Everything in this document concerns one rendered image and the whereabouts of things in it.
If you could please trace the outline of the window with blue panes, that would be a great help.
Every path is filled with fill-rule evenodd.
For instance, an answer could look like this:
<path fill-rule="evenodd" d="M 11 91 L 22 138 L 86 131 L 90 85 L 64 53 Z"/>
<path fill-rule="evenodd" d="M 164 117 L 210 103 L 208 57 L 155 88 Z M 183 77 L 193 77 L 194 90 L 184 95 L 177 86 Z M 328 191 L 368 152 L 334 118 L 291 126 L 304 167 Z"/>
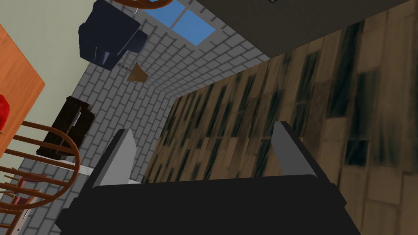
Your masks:
<path fill-rule="evenodd" d="M 210 24 L 178 0 L 161 8 L 145 9 L 144 12 L 194 46 L 202 44 L 215 32 Z"/>

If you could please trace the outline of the dark brown wooden cabinet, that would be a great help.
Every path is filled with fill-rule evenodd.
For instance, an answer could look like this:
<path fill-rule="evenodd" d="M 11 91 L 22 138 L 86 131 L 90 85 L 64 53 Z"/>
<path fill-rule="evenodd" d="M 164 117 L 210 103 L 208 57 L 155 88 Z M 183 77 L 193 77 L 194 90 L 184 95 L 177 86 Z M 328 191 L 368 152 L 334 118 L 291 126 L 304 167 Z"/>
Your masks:
<path fill-rule="evenodd" d="M 92 113 L 91 108 L 90 104 L 68 96 L 52 127 L 67 134 L 77 148 L 80 148 L 95 120 L 95 115 Z M 70 148 L 70 145 L 62 137 L 51 132 L 47 133 L 43 141 Z M 36 154 L 55 160 L 65 160 L 68 156 L 74 156 L 42 146 L 36 150 Z"/>

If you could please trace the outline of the orange wooden table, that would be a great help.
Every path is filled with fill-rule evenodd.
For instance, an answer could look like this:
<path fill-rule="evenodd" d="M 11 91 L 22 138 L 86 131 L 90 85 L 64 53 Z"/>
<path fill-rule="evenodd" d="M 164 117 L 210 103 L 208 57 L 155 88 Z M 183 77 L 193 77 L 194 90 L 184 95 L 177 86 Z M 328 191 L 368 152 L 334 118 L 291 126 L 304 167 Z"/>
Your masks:
<path fill-rule="evenodd" d="M 0 25 L 0 95 L 10 105 L 0 134 L 0 158 L 29 114 L 45 83 Z"/>

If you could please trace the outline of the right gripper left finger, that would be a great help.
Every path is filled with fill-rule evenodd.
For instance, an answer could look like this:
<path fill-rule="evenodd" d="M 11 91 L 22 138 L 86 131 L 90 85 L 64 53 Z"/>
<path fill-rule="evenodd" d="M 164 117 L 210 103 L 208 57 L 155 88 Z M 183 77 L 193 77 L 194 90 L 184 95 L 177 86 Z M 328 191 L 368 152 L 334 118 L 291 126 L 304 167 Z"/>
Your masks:
<path fill-rule="evenodd" d="M 130 129 L 120 129 L 86 180 L 83 189 L 96 186 L 127 184 L 137 146 Z"/>

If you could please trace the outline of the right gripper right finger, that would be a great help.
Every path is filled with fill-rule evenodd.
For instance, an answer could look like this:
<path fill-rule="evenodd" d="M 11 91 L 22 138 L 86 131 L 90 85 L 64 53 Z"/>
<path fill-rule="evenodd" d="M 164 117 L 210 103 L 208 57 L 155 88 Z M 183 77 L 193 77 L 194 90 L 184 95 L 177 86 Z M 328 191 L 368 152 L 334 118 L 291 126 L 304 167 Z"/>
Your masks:
<path fill-rule="evenodd" d="M 276 121 L 271 144 L 281 175 L 313 175 L 330 183 L 327 175 L 286 121 Z"/>

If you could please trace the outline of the red object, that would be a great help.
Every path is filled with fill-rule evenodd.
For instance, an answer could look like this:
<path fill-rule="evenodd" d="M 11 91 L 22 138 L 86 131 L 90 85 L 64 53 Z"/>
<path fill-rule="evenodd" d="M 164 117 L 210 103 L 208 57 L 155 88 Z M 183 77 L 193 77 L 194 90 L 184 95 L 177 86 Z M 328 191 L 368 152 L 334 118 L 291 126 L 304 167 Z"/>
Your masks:
<path fill-rule="evenodd" d="M 9 117 L 10 105 L 3 95 L 0 94 L 0 133 Z"/>

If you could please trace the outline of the brown wooden spindle chair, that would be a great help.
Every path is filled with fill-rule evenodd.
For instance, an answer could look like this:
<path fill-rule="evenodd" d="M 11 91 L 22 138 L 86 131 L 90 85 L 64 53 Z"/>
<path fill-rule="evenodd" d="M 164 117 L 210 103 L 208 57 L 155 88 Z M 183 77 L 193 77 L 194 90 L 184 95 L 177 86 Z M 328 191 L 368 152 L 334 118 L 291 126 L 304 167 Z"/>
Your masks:
<path fill-rule="evenodd" d="M 79 147 L 67 130 L 28 121 L 22 125 L 47 135 L 45 139 L 13 136 L 13 140 L 35 145 L 35 153 L 10 148 L 4 151 L 22 162 L 18 167 L 0 166 L 0 235 L 20 235 L 31 211 L 62 197 L 73 186 L 81 167 Z"/>

